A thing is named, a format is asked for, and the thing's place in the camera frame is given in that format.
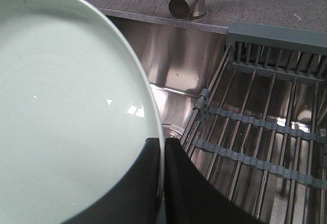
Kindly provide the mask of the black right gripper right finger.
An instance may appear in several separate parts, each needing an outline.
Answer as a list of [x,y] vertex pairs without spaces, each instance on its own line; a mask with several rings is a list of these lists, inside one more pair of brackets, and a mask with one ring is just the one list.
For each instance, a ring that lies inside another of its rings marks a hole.
[[180,141],[165,141],[167,223],[261,223],[219,193],[196,169]]

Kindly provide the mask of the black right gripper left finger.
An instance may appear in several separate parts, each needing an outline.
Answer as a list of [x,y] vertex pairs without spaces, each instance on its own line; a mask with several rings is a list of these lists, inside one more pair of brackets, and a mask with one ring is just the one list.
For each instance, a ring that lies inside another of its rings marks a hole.
[[65,223],[155,223],[160,173],[158,138],[148,138],[128,172],[103,197]]

